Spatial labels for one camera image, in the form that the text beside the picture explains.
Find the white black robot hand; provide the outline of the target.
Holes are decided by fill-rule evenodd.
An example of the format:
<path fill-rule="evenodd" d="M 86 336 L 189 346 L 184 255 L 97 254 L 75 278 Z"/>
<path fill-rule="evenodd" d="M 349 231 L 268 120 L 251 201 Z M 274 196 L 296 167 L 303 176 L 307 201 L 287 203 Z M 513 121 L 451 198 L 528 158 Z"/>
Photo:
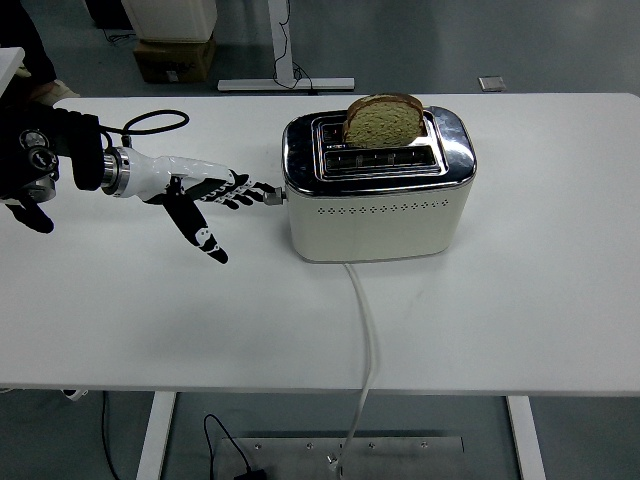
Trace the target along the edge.
<path fill-rule="evenodd" d="M 189 243 L 222 264 L 228 255 L 198 204 L 213 202 L 236 210 L 276 192 L 275 187 L 255 182 L 225 165 L 175 156 L 150 158 L 132 149 L 126 153 L 129 174 L 121 196 L 136 196 L 147 204 L 162 206 Z"/>

